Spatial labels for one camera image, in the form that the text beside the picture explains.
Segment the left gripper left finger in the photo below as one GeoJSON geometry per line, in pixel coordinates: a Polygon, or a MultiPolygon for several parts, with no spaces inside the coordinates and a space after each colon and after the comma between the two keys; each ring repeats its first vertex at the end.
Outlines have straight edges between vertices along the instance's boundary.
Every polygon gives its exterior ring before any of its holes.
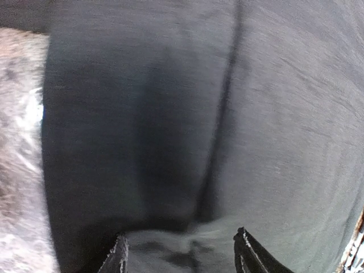
{"type": "Polygon", "coordinates": [[[127,273],[128,256],[129,242],[125,233],[119,233],[98,273],[127,273]]]}

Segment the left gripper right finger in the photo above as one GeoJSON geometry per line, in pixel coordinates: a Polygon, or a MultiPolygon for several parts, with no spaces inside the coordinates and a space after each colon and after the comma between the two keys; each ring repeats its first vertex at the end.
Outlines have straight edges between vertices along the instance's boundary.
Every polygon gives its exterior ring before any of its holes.
{"type": "Polygon", "coordinates": [[[238,273],[293,273],[276,260],[244,227],[234,236],[234,263],[238,273]]]}

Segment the black long sleeve shirt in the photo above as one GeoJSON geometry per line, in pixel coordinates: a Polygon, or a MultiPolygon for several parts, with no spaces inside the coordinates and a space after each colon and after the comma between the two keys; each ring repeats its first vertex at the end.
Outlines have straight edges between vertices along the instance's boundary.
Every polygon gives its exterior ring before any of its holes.
{"type": "Polygon", "coordinates": [[[362,1],[2,1],[1,271],[363,271],[362,1]]]}

